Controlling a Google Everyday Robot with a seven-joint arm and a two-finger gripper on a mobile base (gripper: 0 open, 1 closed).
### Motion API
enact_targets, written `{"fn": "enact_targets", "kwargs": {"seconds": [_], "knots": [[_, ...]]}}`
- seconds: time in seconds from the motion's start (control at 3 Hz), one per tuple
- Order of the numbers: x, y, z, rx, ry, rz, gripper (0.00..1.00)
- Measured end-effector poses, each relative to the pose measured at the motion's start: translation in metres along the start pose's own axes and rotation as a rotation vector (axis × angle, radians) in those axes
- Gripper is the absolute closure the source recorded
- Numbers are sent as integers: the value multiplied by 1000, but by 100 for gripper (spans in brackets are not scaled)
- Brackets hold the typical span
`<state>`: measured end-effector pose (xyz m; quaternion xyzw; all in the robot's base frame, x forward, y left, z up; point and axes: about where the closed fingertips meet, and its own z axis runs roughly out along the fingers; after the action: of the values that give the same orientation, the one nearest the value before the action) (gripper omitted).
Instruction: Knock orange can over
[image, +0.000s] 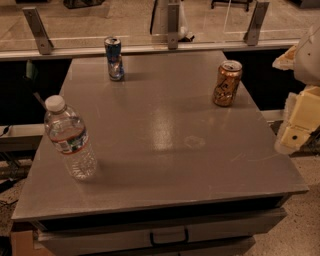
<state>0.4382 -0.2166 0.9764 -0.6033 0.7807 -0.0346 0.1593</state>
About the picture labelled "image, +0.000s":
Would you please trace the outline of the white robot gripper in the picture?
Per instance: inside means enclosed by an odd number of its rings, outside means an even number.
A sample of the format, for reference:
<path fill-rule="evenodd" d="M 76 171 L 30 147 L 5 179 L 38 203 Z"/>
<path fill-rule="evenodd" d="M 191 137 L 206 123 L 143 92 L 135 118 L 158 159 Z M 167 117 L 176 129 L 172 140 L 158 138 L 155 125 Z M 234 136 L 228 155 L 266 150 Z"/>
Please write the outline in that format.
<path fill-rule="evenodd" d="M 320 127 L 320 23 L 314 23 L 298 45 L 276 58 L 272 67 L 284 71 L 294 68 L 295 79 L 309 85 L 299 94 L 290 92 L 285 102 L 274 148 L 289 155 Z"/>

